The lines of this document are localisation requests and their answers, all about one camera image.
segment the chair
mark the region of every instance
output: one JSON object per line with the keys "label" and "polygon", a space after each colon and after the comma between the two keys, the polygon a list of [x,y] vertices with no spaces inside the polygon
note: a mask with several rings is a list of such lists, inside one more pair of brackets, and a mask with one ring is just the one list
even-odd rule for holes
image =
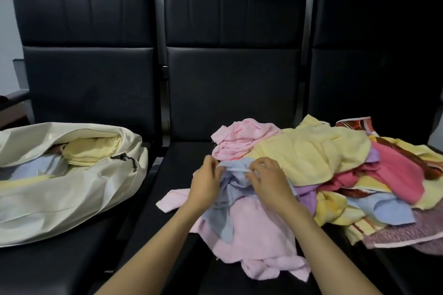
{"label": "chair", "polygon": [[[154,0],[14,0],[14,7],[36,122],[124,126],[143,137],[152,164],[161,146]],[[0,293],[86,293],[118,259],[118,231],[138,216],[134,201],[150,188],[145,180],[128,201],[59,236],[1,249]]]}
{"label": "chair", "polygon": [[[171,145],[120,266],[171,218],[173,213],[164,214],[156,202],[171,189],[190,187],[220,126],[254,118],[293,127],[305,3],[164,0]],[[214,263],[201,238],[188,235],[164,293],[196,293]],[[235,266],[225,268],[238,273]]]}
{"label": "chair", "polygon": [[382,136],[425,144],[443,85],[436,0],[314,0],[305,113],[371,116]]}

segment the forearm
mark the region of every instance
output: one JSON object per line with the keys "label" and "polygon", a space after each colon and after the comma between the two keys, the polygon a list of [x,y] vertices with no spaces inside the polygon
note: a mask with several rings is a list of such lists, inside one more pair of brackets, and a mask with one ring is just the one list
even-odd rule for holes
{"label": "forearm", "polygon": [[323,295],[381,294],[298,201],[280,216],[299,242]]}
{"label": "forearm", "polygon": [[201,212],[186,203],[96,295],[157,295]]}

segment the pile of cloths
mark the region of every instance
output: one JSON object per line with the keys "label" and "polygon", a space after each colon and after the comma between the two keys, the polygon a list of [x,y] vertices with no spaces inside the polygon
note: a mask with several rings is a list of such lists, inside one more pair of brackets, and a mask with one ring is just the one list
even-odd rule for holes
{"label": "pile of cloths", "polygon": [[90,167],[114,155],[121,136],[77,138],[54,145],[41,156],[13,167],[0,168],[0,186],[20,186],[64,176],[77,167]]}
{"label": "pile of cloths", "polygon": [[[217,202],[191,232],[225,263],[240,261],[253,279],[275,278],[286,270],[306,281],[310,273],[290,229],[261,205],[244,175],[263,156],[279,163],[319,225],[343,226],[352,244],[413,245],[443,254],[443,156],[423,145],[380,138],[370,118],[331,127],[308,115],[285,130],[245,119],[222,126],[212,139],[217,144],[212,155],[226,171]],[[188,192],[171,191],[157,206],[164,212],[176,209]]]}

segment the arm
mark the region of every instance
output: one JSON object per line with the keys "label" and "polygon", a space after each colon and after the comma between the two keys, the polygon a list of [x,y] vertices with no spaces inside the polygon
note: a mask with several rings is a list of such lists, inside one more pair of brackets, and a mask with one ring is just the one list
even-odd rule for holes
{"label": "arm", "polygon": [[381,295],[293,196],[276,161],[259,158],[250,169],[247,177],[260,201],[291,228],[323,295]]}
{"label": "arm", "polygon": [[206,156],[192,179],[187,201],[96,295],[157,295],[163,289],[186,236],[197,219],[215,202],[224,167]]}

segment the white bag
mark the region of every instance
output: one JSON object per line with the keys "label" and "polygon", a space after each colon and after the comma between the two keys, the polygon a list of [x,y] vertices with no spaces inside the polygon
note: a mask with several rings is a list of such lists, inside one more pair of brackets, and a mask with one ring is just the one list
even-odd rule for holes
{"label": "white bag", "polygon": [[147,172],[141,136],[123,127],[52,122],[0,131],[0,168],[35,159],[53,144],[118,134],[122,141],[115,155],[127,157],[107,157],[91,167],[28,185],[0,183],[0,247],[36,242],[72,229],[133,196]]}

